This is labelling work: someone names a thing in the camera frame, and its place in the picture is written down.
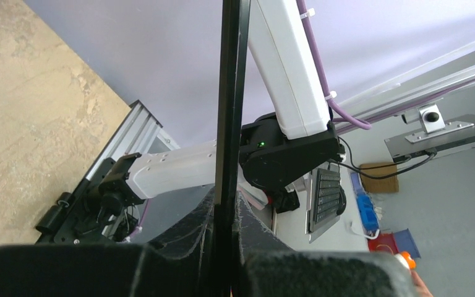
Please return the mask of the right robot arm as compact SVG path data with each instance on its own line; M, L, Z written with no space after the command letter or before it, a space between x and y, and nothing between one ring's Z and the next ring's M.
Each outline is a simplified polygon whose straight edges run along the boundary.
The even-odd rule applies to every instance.
M119 215L160 194L212 183L224 200L238 184L276 191L333 158L339 143L303 18L296 1L225 1L216 140L123 156L88 203ZM275 110L242 125L248 53Z

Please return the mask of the beige umbrella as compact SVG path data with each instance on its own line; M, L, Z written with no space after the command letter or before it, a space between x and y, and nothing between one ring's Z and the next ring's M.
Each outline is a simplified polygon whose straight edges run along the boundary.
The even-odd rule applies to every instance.
M250 1L223 1L215 179L214 295L229 296L234 278L233 222L246 74Z

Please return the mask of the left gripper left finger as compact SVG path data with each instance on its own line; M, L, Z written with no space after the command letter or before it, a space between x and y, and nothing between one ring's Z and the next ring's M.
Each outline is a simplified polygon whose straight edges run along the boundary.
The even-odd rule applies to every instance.
M207 296L214 189L174 226L140 244L0 247L0 296Z

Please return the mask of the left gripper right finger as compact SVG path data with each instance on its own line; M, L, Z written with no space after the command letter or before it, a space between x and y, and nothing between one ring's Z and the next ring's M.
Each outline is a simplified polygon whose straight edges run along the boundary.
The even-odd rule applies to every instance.
M417 296L411 274L386 253L295 251L236 196L234 296Z

